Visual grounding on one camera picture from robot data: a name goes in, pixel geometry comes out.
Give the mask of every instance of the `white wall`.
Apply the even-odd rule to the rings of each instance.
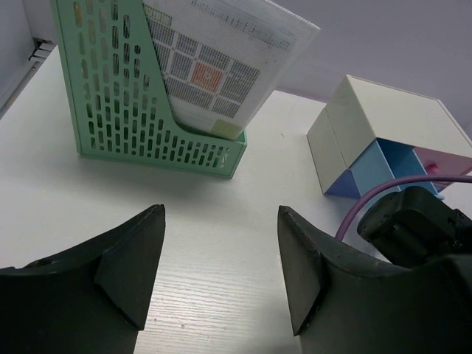
[[[23,5],[33,37],[56,42],[50,0],[23,0]]]
[[[34,44],[21,0],[0,0],[0,108],[25,75]]]
[[[49,0],[23,1],[33,35],[54,39]],[[472,1],[274,1],[322,28],[283,91],[329,100],[352,74],[440,98],[472,135]]]

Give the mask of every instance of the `green magazine file holder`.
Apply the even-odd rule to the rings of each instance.
[[[142,0],[52,0],[77,151],[231,178],[246,149],[173,119]]]

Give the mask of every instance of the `cable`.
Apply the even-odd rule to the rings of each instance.
[[[347,230],[349,229],[350,224],[353,222],[355,216],[358,212],[361,211],[362,207],[367,204],[367,202],[375,197],[378,193],[383,192],[392,187],[399,186],[401,184],[408,183],[417,183],[417,182],[462,182],[462,183],[472,183],[472,176],[457,176],[457,175],[421,175],[421,176],[407,176],[392,181],[388,181],[378,185],[377,187],[372,188],[369,192],[364,194],[357,203],[351,208],[351,210],[346,214],[346,217],[342,221],[339,229],[334,237],[337,240],[343,241],[344,236],[346,235]]]

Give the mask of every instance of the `white table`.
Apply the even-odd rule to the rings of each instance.
[[[25,266],[164,204],[164,248],[136,353],[300,353],[278,206],[333,235],[353,204],[320,191],[305,134],[323,107],[274,92],[248,128],[231,181],[84,159],[55,50],[0,120],[0,268]],[[372,253],[355,235],[347,242]]]

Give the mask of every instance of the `white wood grain surface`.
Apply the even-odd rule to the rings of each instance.
[[[231,181],[80,158],[55,50],[0,120],[0,268],[25,266],[164,204],[167,231],[136,353],[300,353],[277,244],[289,205],[333,234],[306,133],[324,104],[274,92]],[[372,249],[350,237],[357,248]]]

